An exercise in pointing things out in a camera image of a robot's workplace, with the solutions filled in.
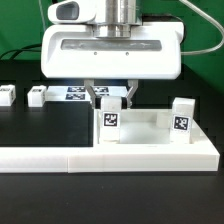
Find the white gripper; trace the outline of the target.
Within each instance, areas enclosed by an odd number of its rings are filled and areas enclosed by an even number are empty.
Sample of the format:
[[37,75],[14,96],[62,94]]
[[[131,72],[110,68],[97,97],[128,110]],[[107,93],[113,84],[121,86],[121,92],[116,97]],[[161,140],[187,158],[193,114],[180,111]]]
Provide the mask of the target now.
[[[43,37],[41,69],[48,78],[81,78],[93,109],[101,106],[93,79],[174,79],[181,72],[181,22],[145,22],[128,38],[96,38],[89,25],[53,25]],[[138,81],[128,81],[121,108],[132,106]]]

